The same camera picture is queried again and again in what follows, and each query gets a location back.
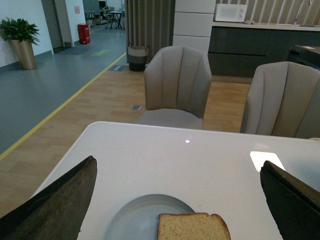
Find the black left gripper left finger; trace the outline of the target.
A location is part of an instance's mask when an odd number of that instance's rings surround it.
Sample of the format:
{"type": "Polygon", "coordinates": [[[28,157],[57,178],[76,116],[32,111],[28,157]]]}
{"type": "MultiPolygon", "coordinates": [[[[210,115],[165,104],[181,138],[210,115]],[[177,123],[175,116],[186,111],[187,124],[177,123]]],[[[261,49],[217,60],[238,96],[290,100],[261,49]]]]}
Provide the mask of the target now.
{"type": "Polygon", "coordinates": [[[75,240],[91,202],[97,161],[87,157],[0,219],[2,240],[75,240]]]}

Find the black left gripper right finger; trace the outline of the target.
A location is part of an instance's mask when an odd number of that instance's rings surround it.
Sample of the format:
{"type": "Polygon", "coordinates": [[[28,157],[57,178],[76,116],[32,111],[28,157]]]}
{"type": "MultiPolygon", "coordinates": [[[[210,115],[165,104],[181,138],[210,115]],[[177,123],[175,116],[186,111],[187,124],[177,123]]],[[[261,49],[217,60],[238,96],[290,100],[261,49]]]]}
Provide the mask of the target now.
{"type": "Polygon", "coordinates": [[[266,160],[260,183],[270,213],[284,240],[320,238],[320,193],[266,160]]]}

